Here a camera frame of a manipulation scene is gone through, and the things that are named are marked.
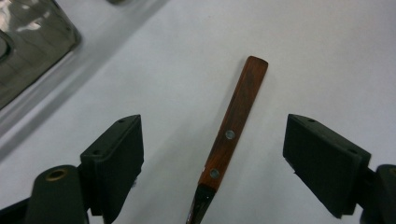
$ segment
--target knife handle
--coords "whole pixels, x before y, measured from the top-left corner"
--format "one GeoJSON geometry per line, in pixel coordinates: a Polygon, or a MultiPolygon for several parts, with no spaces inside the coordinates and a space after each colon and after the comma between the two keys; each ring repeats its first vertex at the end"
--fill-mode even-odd
{"type": "Polygon", "coordinates": [[[198,184],[218,190],[264,79],[268,62],[250,56],[238,80],[198,184]]]}

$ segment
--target white table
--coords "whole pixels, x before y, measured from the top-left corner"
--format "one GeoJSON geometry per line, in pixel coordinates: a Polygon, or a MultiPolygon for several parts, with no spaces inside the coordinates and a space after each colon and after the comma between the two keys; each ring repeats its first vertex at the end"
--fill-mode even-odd
{"type": "Polygon", "coordinates": [[[141,114],[145,163],[116,223],[184,223],[249,55],[269,68],[203,224],[359,223],[359,207],[332,217],[282,157],[289,113],[371,152],[372,169],[396,163],[395,1],[58,3],[84,40],[57,70],[68,78],[0,138],[0,207],[141,114]]]}

